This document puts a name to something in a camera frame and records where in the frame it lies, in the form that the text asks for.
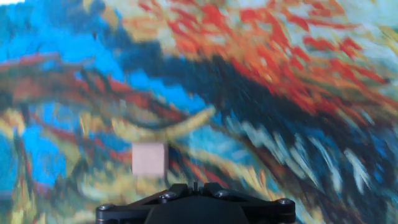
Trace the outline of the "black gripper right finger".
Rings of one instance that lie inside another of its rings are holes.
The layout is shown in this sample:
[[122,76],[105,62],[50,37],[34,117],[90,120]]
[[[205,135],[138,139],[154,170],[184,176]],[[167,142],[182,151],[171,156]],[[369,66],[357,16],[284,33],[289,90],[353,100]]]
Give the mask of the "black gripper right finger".
[[288,198],[265,201],[223,188],[216,182],[201,187],[196,183],[196,193],[237,205],[249,223],[295,223],[295,202]]

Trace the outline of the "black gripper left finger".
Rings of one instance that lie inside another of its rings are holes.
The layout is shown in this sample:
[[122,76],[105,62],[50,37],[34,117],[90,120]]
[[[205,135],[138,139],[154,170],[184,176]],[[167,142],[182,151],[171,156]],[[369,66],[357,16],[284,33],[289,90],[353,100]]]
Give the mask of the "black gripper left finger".
[[169,189],[148,196],[129,205],[114,205],[106,203],[96,208],[96,224],[127,223],[128,221],[144,221],[150,212],[158,205],[177,199],[192,196],[196,193],[196,183],[193,187],[187,184],[173,184]]

